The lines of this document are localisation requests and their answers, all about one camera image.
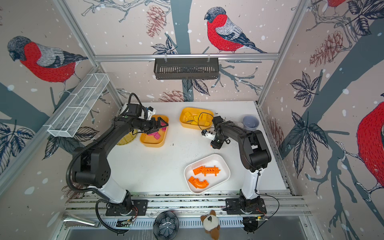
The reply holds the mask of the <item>pink lego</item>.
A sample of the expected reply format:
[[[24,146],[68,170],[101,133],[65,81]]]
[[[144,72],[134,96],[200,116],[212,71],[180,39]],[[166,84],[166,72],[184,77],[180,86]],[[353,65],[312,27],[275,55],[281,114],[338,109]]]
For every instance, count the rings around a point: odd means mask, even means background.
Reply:
[[[165,132],[167,130],[168,123],[161,122],[161,126],[163,126],[162,131]]]

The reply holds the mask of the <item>orange long studded lego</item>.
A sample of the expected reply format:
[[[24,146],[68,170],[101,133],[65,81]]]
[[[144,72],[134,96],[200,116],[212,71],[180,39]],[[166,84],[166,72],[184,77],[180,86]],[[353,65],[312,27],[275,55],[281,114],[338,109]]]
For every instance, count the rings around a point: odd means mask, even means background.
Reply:
[[[195,176],[198,174],[203,174],[206,177],[208,174],[214,174],[215,176],[217,176],[217,174],[220,171],[221,170],[216,166],[213,166],[213,167],[201,166],[201,167],[194,169],[193,173]]]

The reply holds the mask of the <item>yellow long lego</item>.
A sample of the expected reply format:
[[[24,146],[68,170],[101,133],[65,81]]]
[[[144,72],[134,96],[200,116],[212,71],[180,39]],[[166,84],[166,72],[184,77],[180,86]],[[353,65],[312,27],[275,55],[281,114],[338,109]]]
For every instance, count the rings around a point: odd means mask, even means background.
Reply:
[[[208,114],[202,114],[202,121],[204,122],[204,126],[208,127],[212,124],[212,118],[211,115]]]

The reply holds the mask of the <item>orange curved lego piece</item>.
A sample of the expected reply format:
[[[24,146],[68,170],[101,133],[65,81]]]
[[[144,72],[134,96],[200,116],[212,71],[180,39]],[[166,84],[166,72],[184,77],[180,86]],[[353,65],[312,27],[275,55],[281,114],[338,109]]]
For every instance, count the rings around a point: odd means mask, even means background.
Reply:
[[[200,181],[197,178],[190,177],[188,179],[188,182],[194,186],[196,189],[206,189],[209,186],[209,183],[207,180]]]

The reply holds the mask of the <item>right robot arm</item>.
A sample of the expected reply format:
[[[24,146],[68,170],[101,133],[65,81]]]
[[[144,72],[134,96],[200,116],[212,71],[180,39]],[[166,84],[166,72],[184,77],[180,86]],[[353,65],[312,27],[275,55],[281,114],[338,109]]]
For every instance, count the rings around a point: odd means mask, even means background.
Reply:
[[[229,215],[267,213],[264,200],[258,194],[262,171],[272,160],[271,153],[263,133],[250,131],[237,126],[222,117],[213,118],[215,137],[211,141],[213,149],[220,149],[223,143],[234,140],[239,145],[240,159],[246,169],[244,183],[237,199],[226,199],[224,211]]]

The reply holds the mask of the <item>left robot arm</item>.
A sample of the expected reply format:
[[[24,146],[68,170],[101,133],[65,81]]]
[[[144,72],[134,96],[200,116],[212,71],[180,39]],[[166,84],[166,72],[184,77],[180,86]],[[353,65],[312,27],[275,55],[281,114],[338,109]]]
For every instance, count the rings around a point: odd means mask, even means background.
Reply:
[[[86,147],[76,148],[66,171],[66,183],[74,193],[92,192],[107,205],[107,214],[127,216],[145,215],[147,203],[136,206],[131,193],[112,178],[108,154],[129,133],[152,134],[168,127],[168,121],[153,117],[154,109],[141,102],[128,102],[112,120],[111,127]]]

